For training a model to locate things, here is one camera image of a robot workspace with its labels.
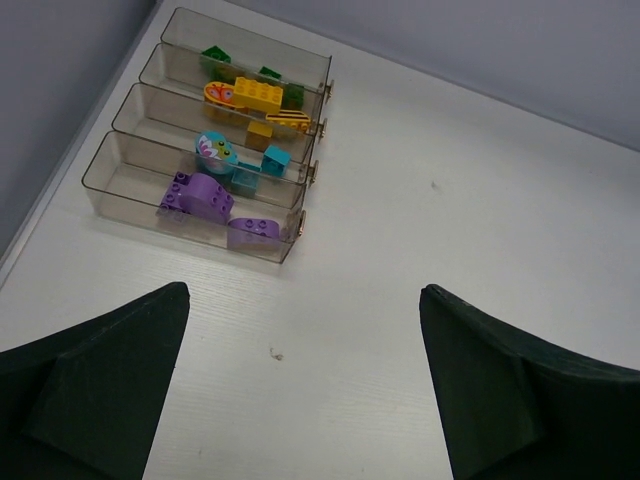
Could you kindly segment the dark green lego brick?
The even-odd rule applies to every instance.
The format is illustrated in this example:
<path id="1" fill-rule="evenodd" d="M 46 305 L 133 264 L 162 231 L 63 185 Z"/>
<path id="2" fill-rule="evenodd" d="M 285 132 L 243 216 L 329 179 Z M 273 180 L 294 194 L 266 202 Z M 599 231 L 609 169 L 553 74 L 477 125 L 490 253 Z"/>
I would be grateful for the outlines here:
<path id="1" fill-rule="evenodd" d="M 268 77 L 270 79 L 274 79 L 274 80 L 277 80 L 277 81 L 280 81 L 282 79 L 282 75 L 279 72 L 277 72 L 275 70 L 272 70 L 272 69 L 270 69 L 270 68 L 268 68 L 266 66 L 263 66 L 259 70 L 259 74 L 261 76 L 265 76 L 265 77 Z"/>

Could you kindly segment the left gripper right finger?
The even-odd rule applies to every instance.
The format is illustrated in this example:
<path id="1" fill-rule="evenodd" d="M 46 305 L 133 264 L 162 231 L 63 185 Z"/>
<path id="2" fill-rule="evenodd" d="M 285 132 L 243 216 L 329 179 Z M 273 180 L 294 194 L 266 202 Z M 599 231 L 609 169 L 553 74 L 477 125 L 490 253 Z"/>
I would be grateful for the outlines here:
<path id="1" fill-rule="evenodd" d="M 549 343 L 436 284 L 419 311 L 454 478 L 638 478 L 638 371 Z"/>

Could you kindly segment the teal square lego brick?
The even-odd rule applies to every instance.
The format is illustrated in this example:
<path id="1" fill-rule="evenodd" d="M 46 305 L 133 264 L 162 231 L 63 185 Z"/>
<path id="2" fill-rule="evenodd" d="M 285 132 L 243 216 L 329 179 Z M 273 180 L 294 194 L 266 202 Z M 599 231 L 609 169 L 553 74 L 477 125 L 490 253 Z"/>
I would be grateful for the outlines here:
<path id="1" fill-rule="evenodd" d="M 275 177 L 283 177 L 290 161 L 289 152 L 275 145 L 270 145 L 263 153 L 261 170 Z"/>

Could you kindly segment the teal oval lego piece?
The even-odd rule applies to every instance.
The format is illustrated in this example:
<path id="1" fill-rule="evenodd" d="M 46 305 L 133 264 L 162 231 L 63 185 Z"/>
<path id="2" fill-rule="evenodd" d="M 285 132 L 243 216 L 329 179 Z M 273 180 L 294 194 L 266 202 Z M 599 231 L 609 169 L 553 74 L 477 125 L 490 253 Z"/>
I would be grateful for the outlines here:
<path id="1" fill-rule="evenodd" d="M 205 131 L 195 139 L 198 171 L 211 176 L 227 176 L 238 165 L 238 155 L 226 137 L 215 131 Z"/>

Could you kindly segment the purple lego brick front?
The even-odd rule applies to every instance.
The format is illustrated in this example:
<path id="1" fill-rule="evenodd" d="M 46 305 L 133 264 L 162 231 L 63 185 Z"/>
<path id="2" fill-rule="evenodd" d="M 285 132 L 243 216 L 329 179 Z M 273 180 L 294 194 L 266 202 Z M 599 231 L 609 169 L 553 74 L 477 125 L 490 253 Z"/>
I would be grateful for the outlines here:
<path id="1" fill-rule="evenodd" d="M 178 212 L 226 224 L 233 206 L 233 197 L 215 178 L 178 171 L 164 193 L 158 212 Z"/>

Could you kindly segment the purple printed lego brick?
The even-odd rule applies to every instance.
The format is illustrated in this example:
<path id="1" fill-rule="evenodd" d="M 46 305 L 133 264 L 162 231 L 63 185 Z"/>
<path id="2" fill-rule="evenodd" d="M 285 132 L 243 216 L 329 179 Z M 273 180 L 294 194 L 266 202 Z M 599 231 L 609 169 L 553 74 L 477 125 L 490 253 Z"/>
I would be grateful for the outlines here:
<path id="1" fill-rule="evenodd" d="M 280 248 L 280 225 L 264 218 L 239 217 L 228 223 L 227 248 L 274 251 Z"/>

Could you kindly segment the yellow curved lego brick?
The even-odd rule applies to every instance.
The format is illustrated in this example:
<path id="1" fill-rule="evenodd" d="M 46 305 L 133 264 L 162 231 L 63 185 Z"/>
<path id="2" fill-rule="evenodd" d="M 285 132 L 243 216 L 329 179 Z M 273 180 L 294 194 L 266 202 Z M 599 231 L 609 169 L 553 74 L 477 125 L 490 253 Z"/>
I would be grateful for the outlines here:
<path id="1" fill-rule="evenodd" d="M 311 118 L 300 110 L 283 109 L 275 114 L 267 114 L 265 119 L 268 122 L 291 128 L 302 133 L 307 133 L 312 124 Z"/>

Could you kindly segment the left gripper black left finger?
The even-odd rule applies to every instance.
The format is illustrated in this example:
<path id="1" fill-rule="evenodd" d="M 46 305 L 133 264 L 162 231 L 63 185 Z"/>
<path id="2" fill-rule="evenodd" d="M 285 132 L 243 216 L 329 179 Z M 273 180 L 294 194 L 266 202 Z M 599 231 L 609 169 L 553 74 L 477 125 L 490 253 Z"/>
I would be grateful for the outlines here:
<path id="1" fill-rule="evenodd" d="M 189 311 L 172 282 L 2 352 L 2 478 L 142 478 Z"/>

